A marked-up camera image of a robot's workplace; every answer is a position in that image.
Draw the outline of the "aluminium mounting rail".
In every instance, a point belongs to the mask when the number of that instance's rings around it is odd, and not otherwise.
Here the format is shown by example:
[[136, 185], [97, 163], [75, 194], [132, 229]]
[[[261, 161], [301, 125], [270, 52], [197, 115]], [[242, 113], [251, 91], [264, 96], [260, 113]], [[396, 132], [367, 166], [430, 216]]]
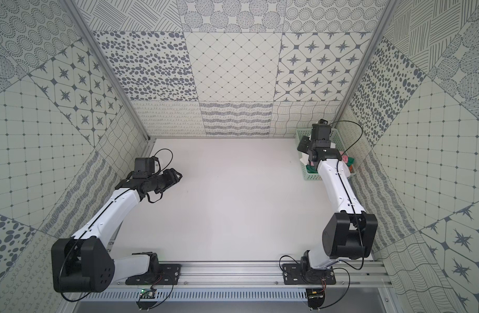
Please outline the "aluminium mounting rail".
[[[380, 262], [367, 261], [361, 270], [358, 262], [349, 264], [339, 262], [332, 266], [336, 277], [335, 285], [285, 285], [281, 265], [296, 263], [285, 261], [264, 262], [163, 262], [182, 265], [178, 288], [391, 288], [392, 283], [384, 265]], [[114, 288], [149, 288], [152, 285], [128, 286], [123, 279], [114, 279], [101, 289], [106, 292]]]

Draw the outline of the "green plastic basket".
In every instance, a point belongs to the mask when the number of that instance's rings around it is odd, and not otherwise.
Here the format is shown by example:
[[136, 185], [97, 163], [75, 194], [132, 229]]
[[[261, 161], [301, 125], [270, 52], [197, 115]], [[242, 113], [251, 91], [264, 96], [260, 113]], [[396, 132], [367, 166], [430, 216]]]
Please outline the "green plastic basket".
[[341, 157], [339, 166], [347, 178], [356, 175], [354, 159], [347, 155], [346, 146], [337, 129], [332, 129], [323, 140], [311, 138], [312, 128], [296, 130], [296, 148], [299, 152], [302, 176], [306, 181], [321, 181], [318, 165], [326, 159]]

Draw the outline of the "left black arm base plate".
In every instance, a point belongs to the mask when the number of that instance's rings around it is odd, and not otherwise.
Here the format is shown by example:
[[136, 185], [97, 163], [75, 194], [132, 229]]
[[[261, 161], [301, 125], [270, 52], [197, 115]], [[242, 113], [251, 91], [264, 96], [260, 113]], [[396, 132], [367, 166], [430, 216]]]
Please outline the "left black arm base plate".
[[159, 264], [155, 271], [149, 270], [144, 274], [131, 276], [125, 280], [128, 286], [135, 285], [177, 285], [182, 265], [179, 263]]

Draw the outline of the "right black circuit board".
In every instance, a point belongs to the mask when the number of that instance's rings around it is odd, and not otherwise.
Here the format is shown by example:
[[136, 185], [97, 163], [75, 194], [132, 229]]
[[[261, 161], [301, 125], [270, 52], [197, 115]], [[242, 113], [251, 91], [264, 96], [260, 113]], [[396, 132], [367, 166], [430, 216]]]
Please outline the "right black circuit board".
[[326, 294], [323, 289], [306, 289], [307, 306], [311, 310], [319, 310], [324, 305]]

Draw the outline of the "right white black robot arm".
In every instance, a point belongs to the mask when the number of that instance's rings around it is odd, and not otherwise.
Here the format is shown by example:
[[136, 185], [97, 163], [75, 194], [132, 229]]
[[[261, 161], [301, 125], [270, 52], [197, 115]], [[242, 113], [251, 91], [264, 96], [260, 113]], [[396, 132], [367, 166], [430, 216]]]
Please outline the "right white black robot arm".
[[378, 221], [359, 203], [350, 187], [340, 151], [332, 148], [328, 140], [303, 136], [298, 151], [303, 155], [305, 165], [315, 167], [334, 210], [319, 246], [301, 257], [301, 276], [307, 282], [314, 282], [314, 276], [322, 276], [336, 263], [369, 257]]

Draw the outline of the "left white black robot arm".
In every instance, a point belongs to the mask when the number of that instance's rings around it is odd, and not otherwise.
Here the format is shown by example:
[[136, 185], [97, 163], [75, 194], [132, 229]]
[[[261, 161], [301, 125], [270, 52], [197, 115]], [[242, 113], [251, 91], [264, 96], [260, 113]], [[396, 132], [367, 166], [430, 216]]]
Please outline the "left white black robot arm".
[[114, 259], [107, 247], [128, 213], [148, 193], [162, 194], [181, 180], [181, 173], [166, 169], [145, 178], [126, 178], [115, 187], [105, 205], [70, 238], [57, 240], [51, 248], [52, 280], [58, 293], [100, 293], [113, 282], [134, 276], [158, 279], [155, 253], [138, 253]]

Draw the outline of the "white t-shirt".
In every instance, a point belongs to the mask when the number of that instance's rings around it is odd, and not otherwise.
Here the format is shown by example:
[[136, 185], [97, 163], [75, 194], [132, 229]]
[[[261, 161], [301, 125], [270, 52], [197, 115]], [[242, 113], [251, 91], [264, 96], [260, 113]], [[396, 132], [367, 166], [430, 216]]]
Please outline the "white t-shirt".
[[300, 161], [304, 166], [310, 166], [311, 165], [311, 161], [309, 160], [309, 155], [306, 154], [306, 153], [301, 153]]

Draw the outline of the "left green circuit board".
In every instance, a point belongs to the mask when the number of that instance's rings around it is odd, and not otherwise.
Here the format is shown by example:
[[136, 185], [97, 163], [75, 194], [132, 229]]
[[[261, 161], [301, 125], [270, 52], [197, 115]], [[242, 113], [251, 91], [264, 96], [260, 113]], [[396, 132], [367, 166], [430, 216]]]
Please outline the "left green circuit board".
[[140, 300], [142, 299], [155, 299], [154, 290], [142, 290], [140, 294]]

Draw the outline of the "green t-shirt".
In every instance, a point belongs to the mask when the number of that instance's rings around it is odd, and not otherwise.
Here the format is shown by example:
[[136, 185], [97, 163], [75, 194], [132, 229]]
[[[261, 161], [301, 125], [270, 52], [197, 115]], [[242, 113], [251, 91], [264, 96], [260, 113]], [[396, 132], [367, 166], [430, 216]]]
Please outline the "green t-shirt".
[[[349, 157], [349, 162], [348, 163], [345, 163], [346, 164], [346, 167], [347, 167], [347, 170], [346, 170], [346, 175], [347, 176], [350, 176], [352, 173], [354, 173], [354, 168], [353, 168], [353, 164], [354, 164], [354, 158], [352, 157]], [[311, 163], [310, 166], [306, 166], [306, 170], [308, 173], [316, 173], [316, 168], [313, 166], [313, 164]]]

